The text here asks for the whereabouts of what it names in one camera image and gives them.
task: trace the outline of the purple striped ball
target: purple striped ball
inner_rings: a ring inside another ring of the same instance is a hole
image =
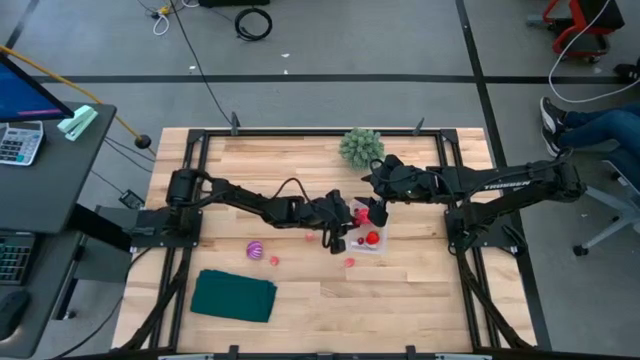
[[[252,260],[260,260],[262,258],[262,243],[260,241],[252,241],[247,246],[247,257]]]

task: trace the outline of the wooden tabletop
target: wooden tabletop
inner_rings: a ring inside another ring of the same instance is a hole
[[[165,205],[169,178],[181,166],[188,130],[164,129],[148,207]],[[457,130],[464,164],[493,167],[483,129]],[[214,137],[206,170],[265,196],[294,176],[311,198],[333,188],[340,189],[347,203],[355,196],[372,196],[371,186],[359,180],[366,172],[349,169],[340,158],[339,141],[338,136]],[[382,141],[385,152],[405,164],[439,165],[430,137],[382,137]],[[448,158],[453,163],[451,154]],[[299,192],[290,184],[281,195]],[[474,199],[487,201],[496,195],[480,193]],[[230,345],[240,345],[243,353],[399,353],[406,345],[415,345],[419,352],[470,351],[457,264],[447,252],[444,209],[443,205],[390,204],[386,254],[331,255],[319,241],[306,242],[305,230],[277,230],[255,215],[226,205],[204,208],[178,350],[227,352]],[[247,259],[245,249],[252,240],[263,242],[264,260]],[[498,249],[482,252],[495,304],[521,337],[535,343],[515,259]],[[113,346],[126,342],[155,305],[164,253],[164,249],[150,251],[131,270]],[[277,267],[269,264],[271,256],[280,258]],[[354,267],[345,268],[347,257],[355,259]],[[203,269],[273,281],[278,291],[270,321],[251,323],[190,312],[195,280]],[[476,307],[483,344],[488,344],[484,316]],[[170,319],[165,316],[161,344],[166,344]]]

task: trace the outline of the black desk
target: black desk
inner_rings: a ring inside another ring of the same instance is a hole
[[[67,105],[75,110],[84,104]],[[116,111],[110,105],[90,106],[98,116],[75,142],[64,138],[58,121],[43,121],[47,140],[35,163],[0,165],[0,229],[52,234],[44,239],[27,280],[31,303],[16,332],[0,342],[0,356],[30,357],[56,302],[64,297],[62,290],[66,293],[83,235],[65,228]],[[0,286],[0,297],[18,289]]]

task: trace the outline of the monitor screen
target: monitor screen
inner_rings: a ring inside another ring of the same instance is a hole
[[[73,112],[24,71],[0,56],[0,122],[64,119]]]

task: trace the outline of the green towel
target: green towel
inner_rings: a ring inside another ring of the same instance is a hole
[[[267,280],[202,270],[191,311],[230,319],[268,322],[278,288]]]

